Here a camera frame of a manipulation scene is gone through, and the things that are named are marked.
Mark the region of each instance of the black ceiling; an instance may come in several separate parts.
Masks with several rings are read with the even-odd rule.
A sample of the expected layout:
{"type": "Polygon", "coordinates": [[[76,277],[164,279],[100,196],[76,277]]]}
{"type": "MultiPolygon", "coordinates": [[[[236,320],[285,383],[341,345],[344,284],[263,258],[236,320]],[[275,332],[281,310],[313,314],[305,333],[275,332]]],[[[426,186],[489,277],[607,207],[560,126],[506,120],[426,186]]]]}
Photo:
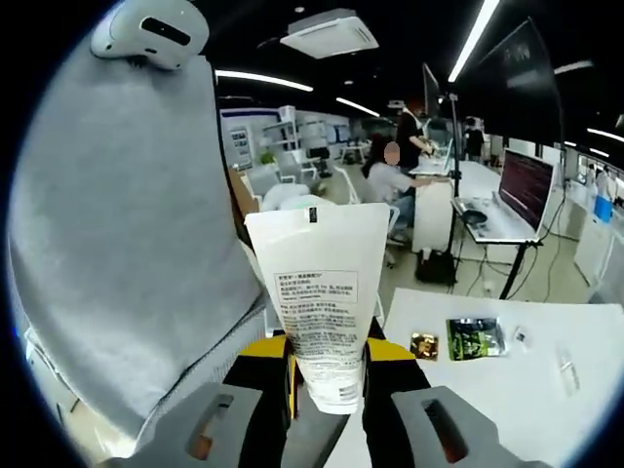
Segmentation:
{"type": "MultiPolygon", "coordinates": [[[[594,68],[557,77],[565,110],[565,137],[583,139],[587,127],[614,132],[616,116],[624,111],[622,90],[615,86],[616,69],[621,69],[621,35],[616,2],[597,0],[583,7],[573,3],[578,2],[502,0],[467,67],[531,17],[554,68],[583,59],[595,64],[594,68]],[[620,50],[620,63],[614,59],[616,49],[620,50]]],[[[261,73],[314,87],[313,93],[305,93],[223,79],[218,85],[221,97],[246,99],[222,98],[221,106],[291,103],[350,116],[366,114],[336,103],[335,97],[388,114],[388,99],[422,90],[423,62],[444,85],[481,4],[482,0],[195,2],[210,26],[211,37],[204,52],[215,68],[261,73]],[[296,13],[297,5],[304,6],[305,11],[296,13]],[[279,43],[289,23],[333,8],[355,10],[374,34],[379,49],[315,60],[279,43]],[[345,85],[346,80],[354,83],[345,85]]]]}

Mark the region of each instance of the gray floor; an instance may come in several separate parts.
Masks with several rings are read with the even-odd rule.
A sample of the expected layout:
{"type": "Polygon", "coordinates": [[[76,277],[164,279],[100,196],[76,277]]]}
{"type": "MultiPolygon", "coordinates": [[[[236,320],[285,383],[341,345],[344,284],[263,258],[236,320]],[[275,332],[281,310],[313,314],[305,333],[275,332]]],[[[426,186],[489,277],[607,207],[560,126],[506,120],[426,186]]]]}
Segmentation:
{"type": "MultiPolygon", "coordinates": [[[[366,190],[366,180],[362,176],[361,166],[345,166],[356,190],[366,190]]],[[[340,174],[325,180],[324,197],[338,204],[348,201],[348,188],[340,174]]],[[[535,265],[527,277],[535,250],[527,251],[525,262],[520,270],[512,292],[525,281],[514,295],[515,300],[532,302],[581,303],[587,301],[588,287],[583,276],[574,265],[576,241],[550,235],[539,248],[535,265]]],[[[414,270],[416,256],[409,248],[390,248],[395,254],[397,264],[394,269],[383,267],[379,282],[379,295],[386,311],[390,310],[392,296],[396,288],[446,293],[447,287],[424,284],[416,281],[414,270]]],[[[485,263],[479,275],[480,262],[462,260],[457,271],[457,284],[452,293],[474,297],[498,297],[506,281],[506,274],[511,269],[508,265],[485,263]]]]}

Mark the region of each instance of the gray fabric cover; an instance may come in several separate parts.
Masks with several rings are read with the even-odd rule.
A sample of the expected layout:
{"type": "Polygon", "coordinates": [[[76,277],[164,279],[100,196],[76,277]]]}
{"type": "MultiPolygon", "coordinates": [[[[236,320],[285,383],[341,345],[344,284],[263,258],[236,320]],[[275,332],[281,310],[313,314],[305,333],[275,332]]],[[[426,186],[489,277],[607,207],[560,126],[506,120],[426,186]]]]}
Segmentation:
{"type": "Polygon", "coordinates": [[[11,202],[19,297],[72,390],[136,436],[260,294],[236,238],[213,79],[91,55],[58,71],[11,202]]]}

